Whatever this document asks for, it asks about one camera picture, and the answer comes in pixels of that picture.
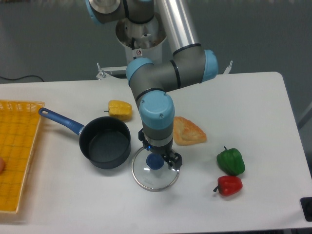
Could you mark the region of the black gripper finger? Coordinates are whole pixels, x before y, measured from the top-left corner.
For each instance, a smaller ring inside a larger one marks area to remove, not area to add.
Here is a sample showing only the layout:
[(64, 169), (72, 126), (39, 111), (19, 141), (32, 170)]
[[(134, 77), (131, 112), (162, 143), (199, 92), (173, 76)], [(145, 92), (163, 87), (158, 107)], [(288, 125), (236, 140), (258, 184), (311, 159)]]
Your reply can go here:
[(182, 156), (175, 151), (164, 154), (163, 159), (168, 164), (169, 169), (179, 170), (182, 166)]

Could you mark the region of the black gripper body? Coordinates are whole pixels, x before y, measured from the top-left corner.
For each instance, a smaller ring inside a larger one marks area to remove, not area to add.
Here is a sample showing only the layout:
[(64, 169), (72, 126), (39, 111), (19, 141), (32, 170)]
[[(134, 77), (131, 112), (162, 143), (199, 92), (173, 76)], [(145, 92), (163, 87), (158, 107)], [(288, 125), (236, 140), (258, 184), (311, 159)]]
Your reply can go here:
[(165, 161), (173, 161), (175, 153), (172, 150), (173, 133), (168, 137), (156, 140), (145, 135), (143, 129), (138, 132), (138, 139), (142, 142), (143, 148), (154, 154), (161, 155)]

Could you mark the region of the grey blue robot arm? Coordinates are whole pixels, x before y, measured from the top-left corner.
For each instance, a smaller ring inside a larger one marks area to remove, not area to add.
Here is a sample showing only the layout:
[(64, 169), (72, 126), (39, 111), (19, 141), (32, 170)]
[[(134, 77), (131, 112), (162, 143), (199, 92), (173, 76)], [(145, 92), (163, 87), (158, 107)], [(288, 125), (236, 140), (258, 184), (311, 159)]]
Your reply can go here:
[(126, 77), (142, 120), (143, 147), (179, 169), (182, 157), (172, 149), (174, 104), (169, 92), (216, 77), (218, 63), (202, 48), (184, 0), (88, 0), (97, 23), (117, 22), (116, 36), (132, 51)]

